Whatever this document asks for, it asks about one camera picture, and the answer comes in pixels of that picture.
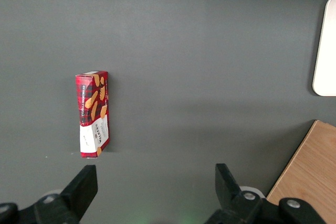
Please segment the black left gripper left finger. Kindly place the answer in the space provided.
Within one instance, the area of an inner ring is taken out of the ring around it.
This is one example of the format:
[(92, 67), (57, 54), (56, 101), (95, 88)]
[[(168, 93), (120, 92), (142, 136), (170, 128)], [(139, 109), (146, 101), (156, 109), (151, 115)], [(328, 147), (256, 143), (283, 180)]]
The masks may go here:
[(79, 223), (98, 192), (97, 170), (86, 165), (59, 194), (34, 204), (37, 223)]

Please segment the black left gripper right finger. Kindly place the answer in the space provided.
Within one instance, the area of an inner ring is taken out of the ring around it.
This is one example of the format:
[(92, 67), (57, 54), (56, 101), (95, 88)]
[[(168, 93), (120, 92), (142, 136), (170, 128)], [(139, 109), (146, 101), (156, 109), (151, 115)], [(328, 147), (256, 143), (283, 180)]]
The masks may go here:
[(241, 190), (226, 164), (215, 166), (215, 191), (221, 207), (206, 224), (256, 223), (262, 198), (253, 191)]

